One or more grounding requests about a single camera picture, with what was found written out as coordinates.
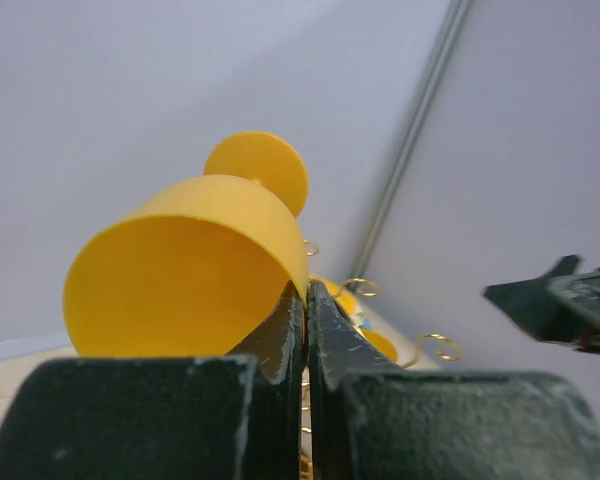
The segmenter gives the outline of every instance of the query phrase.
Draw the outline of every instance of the gray wall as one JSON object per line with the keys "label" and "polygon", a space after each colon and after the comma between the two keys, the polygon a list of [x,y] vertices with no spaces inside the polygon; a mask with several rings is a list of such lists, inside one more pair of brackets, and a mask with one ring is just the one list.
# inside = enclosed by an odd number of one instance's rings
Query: gray wall
{"label": "gray wall", "polygon": [[0,0],[0,341],[62,331],[81,246],[245,129],[303,155],[346,275],[447,4]]}
{"label": "gray wall", "polygon": [[477,1],[365,272],[373,305],[453,337],[448,368],[568,377],[600,420],[600,357],[534,343],[480,296],[572,253],[600,266],[600,1]]}

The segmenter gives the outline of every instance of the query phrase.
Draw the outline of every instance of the brass hook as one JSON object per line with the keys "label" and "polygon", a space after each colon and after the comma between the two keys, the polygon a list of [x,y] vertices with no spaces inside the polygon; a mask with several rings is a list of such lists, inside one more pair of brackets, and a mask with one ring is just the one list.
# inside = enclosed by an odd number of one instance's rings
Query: brass hook
{"label": "brass hook", "polygon": [[320,247],[315,243],[305,240],[304,245],[307,248],[307,257],[313,257],[320,253]]}
{"label": "brass hook", "polygon": [[[414,342],[416,350],[413,353],[413,357],[411,357],[411,360],[409,360],[407,363],[403,363],[401,365],[402,368],[409,368],[418,363],[418,360],[420,360],[420,353],[422,352],[422,341],[427,338],[433,338],[434,340],[440,341],[440,345],[436,347],[436,355],[441,360],[444,360],[445,362],[457,362],[458,360],[462,359],[462,349],[460,348],[460,345],[458,345],[456,342],[439,333],[427,333],[425,335],[420,335],[418,338],[416,338],[416,341]],[[453,349],[454,355],[447,355],[446,353],[444,353],[445,346],[451,347]]]}
{"label": "brass hook", "polygon": [[350,278],[340,284],[340,288],[333,295],[333,298],[338,298],[342,295],[345,288],[350,285],[358,285],[358,288],[354,291],[356,295],[362,295],[363,297],[375,297],[380,294],[380,287],[373,280],[367,280],[366,278]]}

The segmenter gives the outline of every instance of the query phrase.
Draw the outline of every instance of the white baseboard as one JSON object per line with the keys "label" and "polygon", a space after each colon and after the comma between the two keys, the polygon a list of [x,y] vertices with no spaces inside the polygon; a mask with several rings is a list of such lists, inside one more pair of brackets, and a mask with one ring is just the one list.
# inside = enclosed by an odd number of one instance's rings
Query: white baseboard
{"label": "white baseboard", "polygon": [[66,332],[0,342],[0,361],[71,345]]}

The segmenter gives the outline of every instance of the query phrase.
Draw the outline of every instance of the yellow cup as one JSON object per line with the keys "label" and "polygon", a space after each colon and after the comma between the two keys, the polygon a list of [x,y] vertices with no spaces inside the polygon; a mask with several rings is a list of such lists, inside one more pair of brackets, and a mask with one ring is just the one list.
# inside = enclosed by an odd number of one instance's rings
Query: yellow cup
{"label": "yellow cup", "polygon": [[294,218],[307,193],[299,155],[271,134],[243,132],[216,147],[205,172],[159,193],[76,257],[64,312],[79,354],[223,355],[266,319],[288,282],[306,302]]}

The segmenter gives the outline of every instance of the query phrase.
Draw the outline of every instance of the yellow disc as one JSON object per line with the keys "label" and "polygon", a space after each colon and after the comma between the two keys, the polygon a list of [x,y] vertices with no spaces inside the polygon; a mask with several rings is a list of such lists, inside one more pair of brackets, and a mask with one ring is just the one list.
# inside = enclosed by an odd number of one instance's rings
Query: yellow disc
{"label": "yellow disc", "polygon": [[294,217],[309,195],[302,158],[287,142],[267,132],[241,132],[225,138],[209,155],[204,174],[253,180],[282,200]]}
{"label": "yellow disc", "polygon": [[370,330],[363,330],[362,333],[367,342],[373,345],[376,350],[378,350],[392,362],[398,361],[398,351],[388,338]]}
{"label": "yellow disc", "polygon": [[338,285],[337,283],[332,282],[331,280],[327,280],[326,278],[317,277],[315,275],[311,275],[310,278],[312,280],[320,280],[324,283],[325,287],[329,292],[329,295],[333,297],[333,299],[340,304],[342,309],[347,313],[347,315],[352,316],[356,313],[356,305],[358,301],[356,297],[346,288]]}

